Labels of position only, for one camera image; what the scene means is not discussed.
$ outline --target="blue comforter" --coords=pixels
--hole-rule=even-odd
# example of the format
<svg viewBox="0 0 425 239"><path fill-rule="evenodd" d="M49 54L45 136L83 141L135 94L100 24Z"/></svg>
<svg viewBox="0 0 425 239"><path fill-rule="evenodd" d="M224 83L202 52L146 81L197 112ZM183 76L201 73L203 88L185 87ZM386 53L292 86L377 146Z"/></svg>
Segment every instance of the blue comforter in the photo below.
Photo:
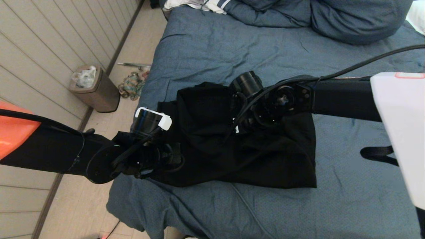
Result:
<svg viewBox="0 0 425 239"><path fill-rule="evenodd" d="M139 106L156 108L204 81L228 85L254 70L263 85L300 74L334 73L392 49L423 44L405 23L367 46L336 42L311 28L260 28L189 7L172 10ZM425 51L390 56L346 74L424 72ZM414 206L398 167L365 160L360 149L388 146L382 123L315 115L317 188L270 189L207 182L175 188L121 175L108 210L162 239L174 226L198 238L419 238Z"/></svg>

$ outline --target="black cloth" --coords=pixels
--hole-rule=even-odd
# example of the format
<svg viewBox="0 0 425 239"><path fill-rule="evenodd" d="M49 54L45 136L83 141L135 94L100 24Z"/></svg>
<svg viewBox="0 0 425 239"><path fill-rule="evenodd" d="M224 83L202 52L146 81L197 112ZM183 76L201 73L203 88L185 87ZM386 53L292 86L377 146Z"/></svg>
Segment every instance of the black cloth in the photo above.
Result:
<svg viewBox="0 0 425 239"><path fill-rule="evenodd" d="M316 187L315 128L311 114L286 117L281 126L232 134L228 87L202 83L179 90L177 100L160 102L158 111L173 119L165 142L179 142L185 165L154 177L184 187L210 180L272 188Z"/></svg>

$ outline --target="bed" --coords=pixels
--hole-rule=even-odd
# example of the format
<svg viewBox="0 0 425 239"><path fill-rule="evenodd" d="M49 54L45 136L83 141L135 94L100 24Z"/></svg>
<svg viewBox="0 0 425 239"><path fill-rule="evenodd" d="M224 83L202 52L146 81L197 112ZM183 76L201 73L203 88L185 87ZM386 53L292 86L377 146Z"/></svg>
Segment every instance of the bed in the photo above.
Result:
<svg viewBox="0 0 425 239"><path fill-rule="evenodd" d="M300 74L321 76L424 36L404 22L383 40L354 46L311 28L248 26L229 15L171 11L139 107L176 99L179 89L208 81L228 85L254 70L269 86ZM424 72L425 52L387 57L345 76ZM415 208L398 167L365 160L366 146L388 146L382 123L314 115L317 188L272 189L212 181L176 188L120 175L107 209L128 226L164 238L166 226L199 239L419 238Z"/></svg>

